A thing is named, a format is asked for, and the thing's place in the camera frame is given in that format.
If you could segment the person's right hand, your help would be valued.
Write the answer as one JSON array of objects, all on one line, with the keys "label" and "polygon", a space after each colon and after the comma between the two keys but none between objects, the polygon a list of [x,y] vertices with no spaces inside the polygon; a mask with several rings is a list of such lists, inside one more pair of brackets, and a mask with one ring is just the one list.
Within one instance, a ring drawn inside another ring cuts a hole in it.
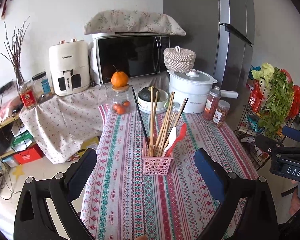
[{"label": "person's right hand", "polygon": [[289,214],[293,216],[300,209],[300,182],[292,180],[292,184],[297,184],[298,188],[294,190],[290,201]]}]

